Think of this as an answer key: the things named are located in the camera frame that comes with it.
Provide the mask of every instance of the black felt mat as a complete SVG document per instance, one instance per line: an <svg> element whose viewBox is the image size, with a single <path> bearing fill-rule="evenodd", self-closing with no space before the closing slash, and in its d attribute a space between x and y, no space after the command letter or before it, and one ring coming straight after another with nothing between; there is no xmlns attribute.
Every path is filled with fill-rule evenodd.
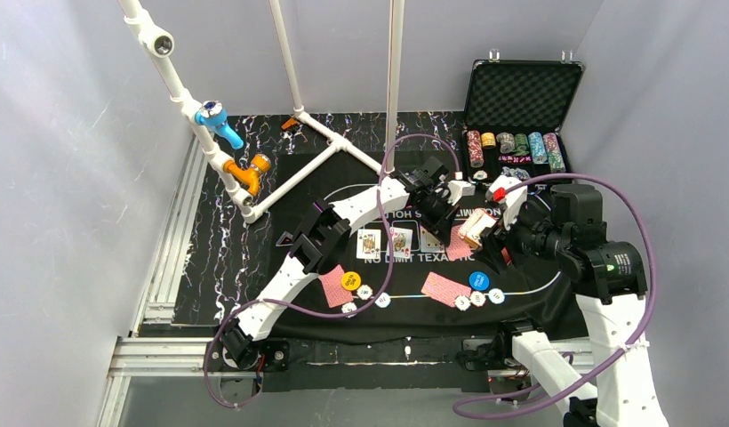
<svg viewBox="0 0 729 427"><path fill-rule="evenodd" d="M372 154L380 160L381 156ZM407 151L397 152L397 167L408 168L410 165L421 165L429 156L439 157L450 162L450 156L444 152ZM278 178L285 181L312 159L311 155L281 156L278 159ZM296 229L300 213L305 212L318 197L359 183L374 183L375 173L355 160L353 157L339 153L331 160L315 170L305 181L292 192L282 198L271 209L270 237L276 242L285 232ZM350 197L364 188L345 189L337 192L331 200ZM484 205L482 197L462 200L462 208L466 208L461 218L466 218L470 208ZM404 227L410 221L406 214L391 215L397 222L395 226ZM367 228L381 227L374 223ZM287 247L273 247L269 256L270 271L277 271L286 253ZM354 270L360 274L363 283L373 289L380 287L387 269L387 264L366 263L356 258L356 240L352 239L340 262L344 270ZM481 262L456 261L448 262L441 254L419 254L413 252L411 262L397 262L388 293L391 295L419 295L427 275L434 271L441 276L466 284L469 274L480 270L491 278L492 287L505 292L526 291L547 283L556 272L557 267L549 262L530 262L525 266L525 274L513 270L500 278ZM248 298L253 298L259 290L252 290ZM362 301L355 300L357 305ZM329 309L319 280L311 282L294 301L313 310L323 312L340 312L340 309ZM459 311L430 298L394 298L385 308L373 306L368 311L354 318L327 320L311 318L298 312L287 310L276 323L273 335L277 337L300 337L329 340L336 342L380 342L405 336L432 337L441 335L487 334L494 329L497 322L531 315L538 319L553 337L574 336L582 334L583 325L573 294L566 280L560 280L550 288L531 295L508 296L501 305L486 303L482 307L472 306L467 311ZM570 318L561 323L562 318Z"/></svg>
<svg viewBox="0 0 729 427"><path fill-rule="evenodd" d="M382 149L385 114L313 114L312 117L345 135L363 151ZM270 158L273 167L263 175L258 200L263 200L283 183L276 167L280 157L316 154L328 146L325 137L305 125L284 131L281 125L288 118L230 117L229 122L246 144L240 150L233 150L227 141L217 139L221 149L242 167L246 167L257 153ZM399 113L397 121L397 136L434 134L454 148L458 147L465 130L461 112ZM398 149L434 151L437 143L423 138L412 139L404 141ZM268 257L274 244L275 240L271 241L270 215L263 215L254 224L244 224L218 174L207 166L172 323L178 326L214 326L227 310L246 301L247 293L259 292L275 274L268 269Z"/></svg>

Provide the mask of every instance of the white poker chip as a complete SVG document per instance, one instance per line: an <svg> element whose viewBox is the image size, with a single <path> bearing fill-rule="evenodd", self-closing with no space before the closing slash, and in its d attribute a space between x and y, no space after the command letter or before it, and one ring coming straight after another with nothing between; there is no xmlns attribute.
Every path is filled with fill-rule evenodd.
<svg viewBox="0 0 729 427"><path fill-rule="evenodd" d="M353 302L347 302L341 306L341 311L343 311L344 313L350 313L354 310L356 310L356 304L354 304Z"/></svg>
<svg viewBox="0 0 729 427"><path fill-rule="evenodd" d="M459 295L456 297L456 300L453 301L453 305L455 305L456 308L461 311L466 311L469 307L472 306L472 303L469 301L469 298L467 298L466 296Z"/></svg>
<svg viewBox="0 0 729 427"><path fill-rule="evenodd" d="M475 179L475 181L482 181L487 179L487 172L485 171L477 171L474 175L472 175L472 178Z"/></svg>
<svg viewBox="0 0 729 427"><path fill-rule="evenodd" d="M493 304L503 304L506 301L506 295L499 288L495 287L487 293L487 299Z"/></svg>
<svg viewBox="0 0 729 427"><path fill-rule="evenodd" d="M485 305L485 294L479 291L475 291L472 294L469 295L469 300L472 301L472 304L476 305L477 307L482 307Z"/></svg>
<svg viewBox="0 0 729 427"><path fill-rule="evenodd" d="M381 296L378 297L377 300L375 300L375 305L378 307L385 309L390 304L390 295L386 294L385 292L381 294Z"/></svg>
<svg viewBox="0 0 729 427"><path fill-rule="evenodd" d="M359 298L361 298L363 300L369 300L370 298L373 297L373 289L371 287L369 287L368 285L361 285L356 290L356 296L358 296Z"/></svg>

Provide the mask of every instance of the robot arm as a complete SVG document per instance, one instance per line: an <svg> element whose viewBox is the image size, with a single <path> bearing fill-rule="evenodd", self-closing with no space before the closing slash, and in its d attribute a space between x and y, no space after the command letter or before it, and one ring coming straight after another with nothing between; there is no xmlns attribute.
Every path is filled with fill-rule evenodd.
<svg viewBox="0 0 729 427"><path fill-rule="evenodd" d="M501 202L505 197L503 191L493 194ZM550 208L531 199L518 210L507 209L502 222L480 233L483 245L476 256L499 273L529 257L557 261L572 282L599 365L624 348L645 312L642 258L631 244L605 238L602 195L593 187L561 184L551 195ZM551 396L581 379L529 319L504 324L494 344L497 357L526 366ZM586 384L557 405L565 427L668 426L644 335L597 377L597 388Z"/></svg>
<svg viewBox="0 0 729 427"><path fill-rule="evenodd" d="M431 157L409 172L396 172L380 185L386 213L414 206L421 212L421 226L447 246L462 196L474 187L463 181L447 181L448 169ZM236 360L247 357L252 342L266 339L285 307L263 300L291 302L315 278L333 270L346 250L349 238L379 216L375 186L331 204L317 200L302 219L289 254L278 273L258 295L259 303L238 314L238 327L227 329L224 345Z"/></svg>
<svg viewBox="0 0 729 427"><path fill-rule="evenodd" d="M291 302L312 280L335 268L348 238L378 216L377 190L371 187L356 196L331 204L318 200L296 231L294 244L278 273L257 299ZM386 212L406 207L409 193L398 180L385 178L381 201ZM261 302L239 313L239 327L253 341L264 340L285 307Z"/></svg>

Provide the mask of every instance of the white wall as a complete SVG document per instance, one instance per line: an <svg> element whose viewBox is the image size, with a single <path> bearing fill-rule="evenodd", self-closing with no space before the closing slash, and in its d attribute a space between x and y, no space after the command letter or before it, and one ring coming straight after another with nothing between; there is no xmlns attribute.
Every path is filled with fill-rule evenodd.
<svg viewBox="0 0 729 427"><path fill-rule="evenodd" d="M606 0L575 59L573 166L625 189L657 250L663 410L672 427L729 426L729 0ZM638 241L607 202L611 238Z"/></svg>
<svg viewBox="0 0 729 427"><path fill-rule="evenodd" d="M0 2L0 426L90 426L188 130L115 1Z"/></svg>
<svg viewBox="0 0 729 427"><path fill-rule="evenodd" d="M173 62L196 98L220 98L231 114L292 113L267 1L143 3L175 37ZM399 109L464 109L471 64L491 48L506 59L560 59L579 45L601 3L407 1ZM307 111L385 110L389 4L282 0Z"/></svg>

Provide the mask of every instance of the orange valve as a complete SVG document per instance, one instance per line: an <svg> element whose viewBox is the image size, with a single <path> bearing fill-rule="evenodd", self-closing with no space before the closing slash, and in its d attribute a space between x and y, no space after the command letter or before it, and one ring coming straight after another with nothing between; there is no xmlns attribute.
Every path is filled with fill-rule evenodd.
<svg viewBox="0 0 729 427"><path fill-rule="evenodd" d="M242 169L233 159L223 164L223 172L234 175L239 182L248 186L247 192L253 197L257 197L260 192L260 177L270 170L270 159L262 154L254 155L249 167Z"/></svg>

